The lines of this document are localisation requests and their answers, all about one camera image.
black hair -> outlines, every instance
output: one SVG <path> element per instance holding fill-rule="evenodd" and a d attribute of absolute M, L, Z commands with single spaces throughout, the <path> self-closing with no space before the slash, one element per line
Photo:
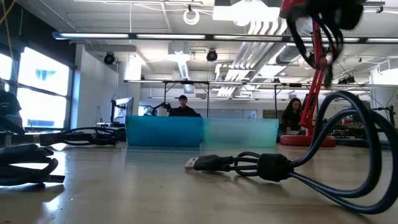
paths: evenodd
<path fill-rule="evenodd" d="M 188 101 L 188 98 L 185 96 L 185 95 L 181 95 L 179 98 L 178 98 L 178 100 L 180 101 L 180 100 L 187 100 Z"/>
<path fill-rule="evenodd" d="M 299 108 L 299 110 L 301 109 L 301 101 L 300 101 L 300 99 L 298 99 L 298 98 L 293 98 L 290 102 L 289 102 L 289 104 L 287 105 L 287 107 L 286 107 L 286 109 L 285 109 L 285 111 L 284 111 L 284 113 L 283 113 L 283 115 L 282 115 L 282 117 L 284 118 L 284 117 L 287 117 L 287 116 L 290 116 L 292 113 L 294 113 L 293 112 L 293 103 L 294 102 L 296 102 L 296 101 L 298 101 L 299 103 L 300 103 L 300 108 Z"/>

plastic bin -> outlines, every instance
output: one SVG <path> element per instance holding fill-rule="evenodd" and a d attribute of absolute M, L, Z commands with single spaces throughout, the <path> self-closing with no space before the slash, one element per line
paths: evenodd
<path fill-rule="evenodd" d="M 205 118 L 205 146 L 275 147 L 278 119 Z"/>
<path fill-rule="evenodd" d="M 126 116 L 129 146 L 198 147 L 203 118 Z"/>

man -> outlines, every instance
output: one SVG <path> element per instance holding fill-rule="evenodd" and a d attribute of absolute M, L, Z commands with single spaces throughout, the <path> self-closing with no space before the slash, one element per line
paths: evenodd
<path fill-rule="evenodd" d="M 191 107 L 187 106 L 188 99 L 186 96 L 181 95 L 178 100 L 180 102 L 180 106 L 171 110 L 169 116 L 201 117 L 200 114 L 196 113 Z"/>
<path fill-rule="evenodd" d="M 17 97 L 6 91 L 6 83 L 0 77 L 0 115 L 20 116 L 20 110 L 21 106 L 19 105 Z"/>

black jacket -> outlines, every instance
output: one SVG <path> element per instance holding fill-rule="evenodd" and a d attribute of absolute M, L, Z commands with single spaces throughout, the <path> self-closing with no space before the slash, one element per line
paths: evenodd
<path fill-rule="evenodd" d="M 169 111 L 169 116 L 188 116 L 188 117 L 201 117 L 200 114 L 196 113 L 191 107 L 181 106 Z"/>
<path fill-rule="evenodd" d="M 0 115 L 15 115 L 21 110 L 17 97 L 9 92 L 0 90 Z"/>
<path fill-rule="evenodd" d="M 290 127 L 292 129 L 292 131 L 299 131 L 300 130 L 300 123 L 301 121 L 301 116 L 300 113 L 293 113 L 291 112 L 285 112 L 282 115 L 282 123 L 286 126 L 286 127 Z"/>

wooden table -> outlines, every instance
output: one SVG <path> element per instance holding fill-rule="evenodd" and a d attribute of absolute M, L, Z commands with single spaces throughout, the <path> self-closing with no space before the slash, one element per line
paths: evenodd
<path fill-rule="evenodd" d="M 290 160 L 306 148 L 277 146 Z M 235 172 L 185 172 L 184 164 L 204 154 L 236 156 L 244 149 L 162 149 L 65 147 L 55 157 L 54 174 L 63 185 L 0 187 L 0 223 L 398 223 L 397 204 L 380 215 L 358 215 L 336 205 L 295 179 L 280 183 Z M 385 192 L 391 174 L 390 152 L 383 152 L 381 183 L 355 202 L 370 204 Z M 367 149 L 320 150 L 297 172 L 341 189 L 363 183 Z"/>

